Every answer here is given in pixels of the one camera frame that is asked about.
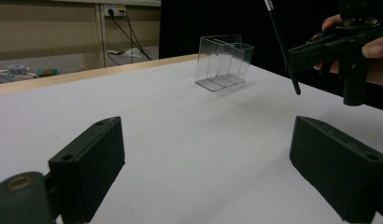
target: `pen holder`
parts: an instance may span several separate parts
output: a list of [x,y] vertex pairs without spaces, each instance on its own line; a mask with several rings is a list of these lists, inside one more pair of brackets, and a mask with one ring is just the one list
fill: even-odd
[[217,91],[245,82],[254,49],[240,35],[202,36],[195,83]]

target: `beige wall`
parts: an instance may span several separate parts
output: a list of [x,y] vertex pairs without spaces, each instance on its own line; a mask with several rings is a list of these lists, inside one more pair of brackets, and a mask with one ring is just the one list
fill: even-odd
[[[160,8],[127,6],[126,11],[139,43],[158,46]],[[104,61],[106,49],[127,48],[130,41],[103,12],[88,3],[0,1],[0,61],[74,53]],[[124,18],[116,21],[128,35]]]

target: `human hand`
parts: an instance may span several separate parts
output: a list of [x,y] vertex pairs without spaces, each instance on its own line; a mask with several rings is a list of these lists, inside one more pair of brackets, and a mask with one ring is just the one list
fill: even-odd
[[[322,23],[322,31],[341,22],[340,15],[331,16]],[[383,36],[364,45],[362,54],[369,59],[366,81],[383,86]],[[334,62],[331,66],[331,73],[337,74],[338,66],[338,62]],[[314,66],[316,70],[320,70],[321,67],[322,64]]]

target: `power outlet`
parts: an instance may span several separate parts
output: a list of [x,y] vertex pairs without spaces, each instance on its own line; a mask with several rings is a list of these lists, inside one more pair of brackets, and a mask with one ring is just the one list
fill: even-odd
[[105,5],[105,16],[110,16],[110,9],[113,10],[113,16],[124,16],[122,11],[125,12],[125,5]]

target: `white table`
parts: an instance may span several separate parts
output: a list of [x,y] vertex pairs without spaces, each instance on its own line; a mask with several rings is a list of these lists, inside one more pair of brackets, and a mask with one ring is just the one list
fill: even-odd
[[295,117],[383,153],[383,111],[306,85],[296,95],[289,79],[255,66],[246,83],[211,92],[194,83],[195,66],[0,94],[0,182],[46,174],[47,161],[90,125],[121,116],[126,163],[92,223],[344,223],[290,162]]

